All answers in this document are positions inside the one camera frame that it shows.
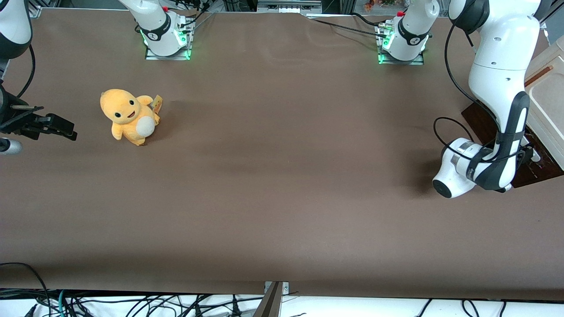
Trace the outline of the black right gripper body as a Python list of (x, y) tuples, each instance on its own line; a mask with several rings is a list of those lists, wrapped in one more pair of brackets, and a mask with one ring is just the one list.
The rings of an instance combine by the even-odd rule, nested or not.
[(18, 98), (12, 93), (6, 91), (3, 85), (0, 85), (0, 131), (6, 133), (7, 122), (15, 117), (15, 110), (12, 109), (18, 101)]

